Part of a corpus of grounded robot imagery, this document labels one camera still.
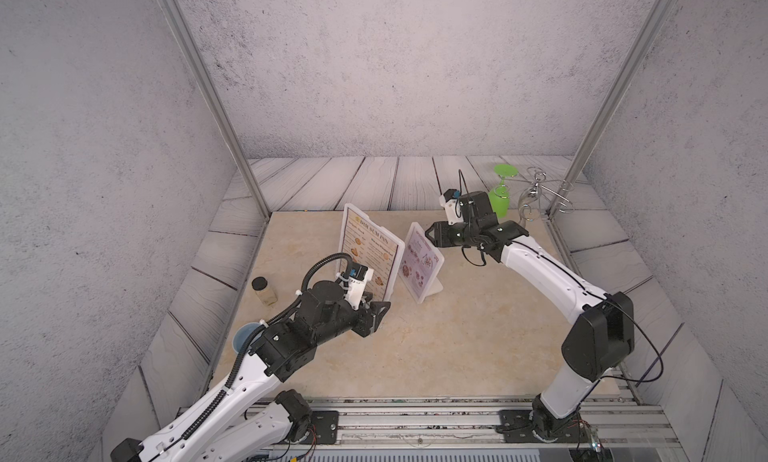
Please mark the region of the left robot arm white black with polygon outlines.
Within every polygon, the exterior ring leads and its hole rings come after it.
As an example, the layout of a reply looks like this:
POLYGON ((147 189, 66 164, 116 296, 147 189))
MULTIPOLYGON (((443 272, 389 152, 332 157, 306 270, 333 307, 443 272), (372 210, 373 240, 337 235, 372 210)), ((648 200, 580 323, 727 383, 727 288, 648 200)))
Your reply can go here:
POLYGON ((247 337, 226 378, 155 434, 124 439, 111 460, 244 461, 265 447, 299 441, 310 428, 312 410, 282 383, 311 362, 321 344, 347 331, 375 333, 391 307, 368 292, 352 305, 350 290, 329 280, 302 289, 286 317, 247 337))

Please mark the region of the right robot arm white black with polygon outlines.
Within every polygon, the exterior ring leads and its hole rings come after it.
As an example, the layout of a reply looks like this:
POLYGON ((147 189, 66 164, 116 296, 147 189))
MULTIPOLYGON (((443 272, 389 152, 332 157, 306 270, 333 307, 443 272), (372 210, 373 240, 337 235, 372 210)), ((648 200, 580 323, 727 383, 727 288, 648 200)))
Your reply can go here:
POLYGON ((622 292, 610 294, 556 260, 521 224, 501 221, 482 191, 448 189, 439 198, 446 218, 426 229, 438 248, 476 248, 523 276, 570 323, 561 345, 564 363, 553 382, 532 402, 529 425, 553 443, 581 420, 580 407, 598 383, 635 349, 634 305, 622 292))

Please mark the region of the green plastic wine glass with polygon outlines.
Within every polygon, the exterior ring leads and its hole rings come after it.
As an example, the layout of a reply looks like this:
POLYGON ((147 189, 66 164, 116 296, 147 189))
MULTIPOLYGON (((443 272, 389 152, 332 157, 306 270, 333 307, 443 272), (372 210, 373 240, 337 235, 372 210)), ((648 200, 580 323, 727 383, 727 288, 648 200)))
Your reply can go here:
POLYGON ((508 214, 510 187, 508 183, 518 174, 518 169, 508 163, 496 164, 494 173, 499 177, 498 184, 488 192, 491 207, 499 219, 508 214))

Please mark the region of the small black-capped glass bottle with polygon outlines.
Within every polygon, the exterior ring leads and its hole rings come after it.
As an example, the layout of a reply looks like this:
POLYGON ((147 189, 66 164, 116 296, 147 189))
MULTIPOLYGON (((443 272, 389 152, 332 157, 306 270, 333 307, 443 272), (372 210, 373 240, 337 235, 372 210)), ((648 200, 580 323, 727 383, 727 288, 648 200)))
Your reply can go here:
POLYGON ((252 290, 256 298, 266 306, 272 306, 278 301, 269 281, 264 276, 257 276, 251 281, 252 290))

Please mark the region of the light blue cup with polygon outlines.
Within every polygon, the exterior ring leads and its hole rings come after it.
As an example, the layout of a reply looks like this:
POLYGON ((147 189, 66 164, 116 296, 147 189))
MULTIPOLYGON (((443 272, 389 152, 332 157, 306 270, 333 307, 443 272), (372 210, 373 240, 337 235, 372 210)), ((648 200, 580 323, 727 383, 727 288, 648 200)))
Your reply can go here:
POLYGON ((249 340, 249 337, 254 332, 259 332, 264 326, 259 322, 249 322, 241 326, 235 333, 232 339, 232 347, 236 353, 240 353, 244 347, 244 344, 249 340))

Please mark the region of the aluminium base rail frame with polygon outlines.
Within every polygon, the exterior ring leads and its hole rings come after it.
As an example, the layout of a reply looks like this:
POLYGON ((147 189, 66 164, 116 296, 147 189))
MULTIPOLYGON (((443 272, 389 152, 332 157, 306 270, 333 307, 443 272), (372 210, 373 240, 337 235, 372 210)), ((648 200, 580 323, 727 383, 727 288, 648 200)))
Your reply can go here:
POLYGON ((660 408, 596 396, 550 436, 534 433, 530 399, 317 398, 320 448, 357 452, 564 450, 579 461, 684 461, 660 408))

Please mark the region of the aluminium right corner post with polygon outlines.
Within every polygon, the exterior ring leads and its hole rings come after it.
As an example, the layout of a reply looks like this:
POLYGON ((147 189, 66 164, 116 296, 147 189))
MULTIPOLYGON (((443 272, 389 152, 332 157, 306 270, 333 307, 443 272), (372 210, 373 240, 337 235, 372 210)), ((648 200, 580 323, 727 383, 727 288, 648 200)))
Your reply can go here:
POLYGON ((614 78, 594 120, 591 122, 582 142, 580 142, 576 154, 572 159, 568 170, 556 191, 555 201, 550 204, 547 215, 550 219, 556 218, 561 210, 560 200, 570 194, 572 185, 579 174, 584 170, 595 148, 598 146, 604 131, 610 124, 617 108, 619 108, 631 82, 642 66, 648 52, 650 52, 655 38, 664 26, 674 4, 677 0, 655 0, 647 18, 644 20, 634 42, 632 42, 617 74, 614 78))

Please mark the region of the aluminium corner post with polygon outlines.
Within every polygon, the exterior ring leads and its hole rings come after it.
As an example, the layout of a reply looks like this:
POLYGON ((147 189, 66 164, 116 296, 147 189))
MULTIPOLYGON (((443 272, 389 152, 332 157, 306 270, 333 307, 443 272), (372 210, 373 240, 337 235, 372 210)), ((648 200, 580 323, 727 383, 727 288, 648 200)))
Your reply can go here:
POLYGON ((254 198, 259 213, 266 220, 269 220, 271 211, 268 208, 258 182, 253 175, 251 166, 245 157, 245 153, 237 137, 234 126, 224 108, 212 77, 206 68, 206 64, 196 41, 194 40, 189 24, 186 22, 186 18, 178 0, 157 1, 182 52, 182 56, 184 56, 186 64, 192 71, 204 102, 214 117, 224 143, 227 146, 239 173, 243 177, 246 188, 254 198))
POLYGON ((664 26, 674 4, 677 0, 655 0, 647 18, 644 20, 634 42, 632 42, 617 74, 614 78, 594 120, 591 122, 582 142, 580 142, 576 154, 572 159, 568 170, 556 191, 555 201, 550 204, 547 215, 550 219, 556 218, 561 210, 560 200, 570 194, 572 185, 579 174, 584 170, 595 148, 598 146, 604 131, 610 124, 617 108, 619 108, 631 82, 642 66, 648 52, 650 52, 655 38, 664 26))

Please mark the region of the aluminium left corner post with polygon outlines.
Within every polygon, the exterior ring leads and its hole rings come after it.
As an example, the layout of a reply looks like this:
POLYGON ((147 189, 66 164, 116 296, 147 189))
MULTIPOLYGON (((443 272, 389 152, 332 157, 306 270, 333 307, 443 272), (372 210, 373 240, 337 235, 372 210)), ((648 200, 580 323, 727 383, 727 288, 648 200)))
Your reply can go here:
POLYGON ((258 182, 253 175, 251 166, 245 157, 245 153, 237 137, 234 126, 224 108, 212 77, 206 68, 206 64, 196 41, 194 40, 189 24, 186 22, 186 18, 178 0, 157 1, 182 52, 182 56, 184 56, 186 64, 192 71, 204 102, 214 117, 224 143, 227 146, 239 173, 243 177, 246 188, 254 198, 259 213, 266 220, 269 220, 271 211, 268 208, 258 182))

